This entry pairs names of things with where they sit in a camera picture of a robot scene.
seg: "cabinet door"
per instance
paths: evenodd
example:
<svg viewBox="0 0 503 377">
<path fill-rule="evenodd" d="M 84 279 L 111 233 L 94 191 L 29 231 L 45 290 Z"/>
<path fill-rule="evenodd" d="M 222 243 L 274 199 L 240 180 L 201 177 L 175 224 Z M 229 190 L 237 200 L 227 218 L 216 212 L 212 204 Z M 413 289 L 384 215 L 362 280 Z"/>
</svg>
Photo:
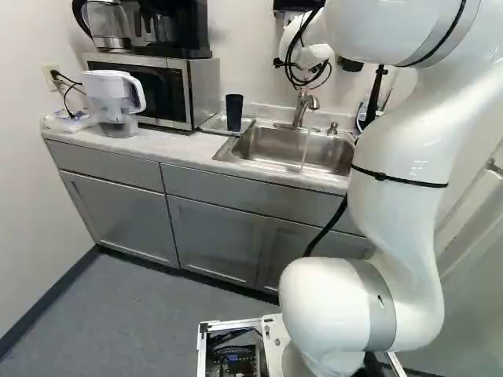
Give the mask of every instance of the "cabinet door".
<svg viewBox="0 0 503 377">
<path fill-rule="evenodd" d="M 264 217 L 173 196 L 167 202 L 183 269 L 254 286 Z"/>
<path fill-rule="evenodd" d="M 179 267 L 163 194 L 61 171 L 96 242 Z"/>
<path fill-rule="evenodd" d="M 277 293 L 281 273 L 293 260 L 302 257 L 307 245 L 321 228 L 290 221 L 269 219 L 270 223 L 255 287 L 261 291 Z M 364 258 L 372 250 L 365 238 L 331 231 L 321 239 L 313 251 L 314 257 Z"/>
</svg>

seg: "black strap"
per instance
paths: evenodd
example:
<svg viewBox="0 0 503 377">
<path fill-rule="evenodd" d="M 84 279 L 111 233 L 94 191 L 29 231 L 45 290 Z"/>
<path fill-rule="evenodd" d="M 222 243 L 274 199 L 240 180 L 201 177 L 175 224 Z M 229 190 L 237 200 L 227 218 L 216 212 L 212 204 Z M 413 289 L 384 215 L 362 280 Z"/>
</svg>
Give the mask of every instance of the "black strap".
<svg viewBox="0 0 503 377">
<path fill-rule="evenodd" d="M 453 21 L 452 25 L 450 25 L 449 30 L 447 30 L 447 33 L 443 36 L 443 38 L 440 40 L 439 44 L 437 46 L 435 46 L 432 51 L 430 51 L 429 53 L 424 55 L 419 60 L 414 61 L 413 63 L 406 64 L 406 65 L 400 65 L 397 67 L 401 67 L 401 68 L 412 67 L 413 65 L 422 63 L 423 61 L 432 57 L 439 50 L 439 48 L 442 47 L 442 45 L 446 42 L 446 40 L 450 37 L 450 35 L 453 34 L 454 29 L 456 28 L 457 24 L 459 23 L 459 20 L 461 19 L 461 15 L 464 12 L 465 6 L 466 6 L 466 0 L 461 0 L 459 10 L 457 11 L 456 17 L 454 17 L 454 21 Z"/>
<path fill-rule="evenodd" d="M 371 171 L 367 169 L 363 169 L 362 167 L 357 167 L 354 164 L 351 164 L 351 167 L 360 173 L 369 175 L 374 177 L 377 181 L 393 181 L 398 183 L 403 183 L 405 185 L 413 185 L 413 186 L 421 186 L 421 187 L 429 187 L 430 189 L 444 189 L 449 185 L 449 183 L 430 183 L 430 182 L 422 182 L 422 181 L 412 181 L 410 179 L 392 177 L 391 175 L 387 175 L 382 171 Z"/>
</svg>

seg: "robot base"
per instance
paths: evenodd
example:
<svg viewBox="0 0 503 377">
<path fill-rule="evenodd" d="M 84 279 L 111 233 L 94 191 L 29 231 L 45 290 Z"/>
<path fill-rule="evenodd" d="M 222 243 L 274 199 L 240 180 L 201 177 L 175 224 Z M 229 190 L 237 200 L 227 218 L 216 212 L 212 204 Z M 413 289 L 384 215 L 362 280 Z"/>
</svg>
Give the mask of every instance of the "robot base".
<svg viewBox="0 0 503 377">
<path fill-rule="evenodd" d="M 261 325 L 270 377 L 350 377 L 363 365 L 364 352 L 341 352 L 331 355 L 330 371 L 321 370 L 293 345 L 281 314 L 264 316 Z"/>
<path fill-rule="evenodd" d="M 271 314 L 262 318 L 251 318 L 245 320 L 229 321 L 209 321 L 201 322 L 197 332 L 197 377 L 219 377 L 218 368 L 208 359 L 211 354 L 211 339 L 215 335 L 235 334 L 237 331 L 245 329 L 257 330 L 250 332 L 255 334 L 255 340 L 251 344 L 256 344 L 256 355 L 254 363 L 256 370 L 254 377 L 320 377 L 320 376 L 347 376 L 348 370 L 356 370 L 362 366 L 363 353 L 340 353 L 336 355 L 338 360 L 333 360 L 341 373 L 316 372 L 316 368 L 307 367 L 309 360 L 303 356 L 291 343 L 290 336 L 283 324 L 282 315 Z M 238 343 L 244 341 L 241 337 L 236 339 Z M 394 376 L 406 377 L 400 362 L 394 353 L 385 353 L 387 360 L 392 367 Z"/>
</svg>

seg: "faucet handle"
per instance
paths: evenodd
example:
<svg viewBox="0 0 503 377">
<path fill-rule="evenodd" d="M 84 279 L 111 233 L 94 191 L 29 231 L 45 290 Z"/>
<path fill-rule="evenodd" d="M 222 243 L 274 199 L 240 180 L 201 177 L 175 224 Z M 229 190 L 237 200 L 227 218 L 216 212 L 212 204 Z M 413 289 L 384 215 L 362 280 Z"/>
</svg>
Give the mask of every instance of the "faucet handle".
<svg viewBox="0 0 503 377">
<path fill-rule="evenodd" d="M 330 123 L 330 128 L 327 130 L 327 135 L 337 135 L 337 128 L 339 128 L 338 122 Z"/>
</svg>

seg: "countertop edge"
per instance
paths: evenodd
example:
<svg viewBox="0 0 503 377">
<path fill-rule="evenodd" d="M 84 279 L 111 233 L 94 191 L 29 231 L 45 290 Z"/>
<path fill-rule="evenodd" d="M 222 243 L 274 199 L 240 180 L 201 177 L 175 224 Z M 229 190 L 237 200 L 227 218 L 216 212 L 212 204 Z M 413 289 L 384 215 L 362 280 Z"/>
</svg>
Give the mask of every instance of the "countertop edge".
<svg viewBox="0 0 503 377">
<path fill-rule="evenodd" d="M 275 185 L 284 185 L 293 187 L 295 189 L 305 189 L 309 191 L 320 192 L 329 195 L 343 196 L 347 192 L 349 185 L 349 178 L 341 180 L 340 184 L 333 181 L 315 180 L 304 176 L 283 175 L 279 173 L 257 170 L 256 168 L 243 167 L 240 165 L 225 163 L 222 161 L 208 160 L 207 163 L 200 159 L 190 159 L 176 156 L 163 156 L 156 153 L 154 149 L 145 152 L 143 148 L 127 148 L 117 145 L 107 145 L 96 141 L 83 140 L 77 134 L 58 134 L 48 130 L 41 130 L 42 139 L 59 141 L 62 143 L 77 145 L 85 148 L 96 149 L 103 152 L 111 152 L 125 156 L 136 157 L 139 159 L 147 159 L 157 163 L 166 163 L 177 167 L 186 167 L 195 170 L 202 170 L 211 173 L 218 173 L 229 175 L 231 177 L 246 178 L 253 181 L 262 181 Z M 221 135 L 212 135 L 212 137 L 219 137 L 222 145 L 228 137 Z"/>
</svg>

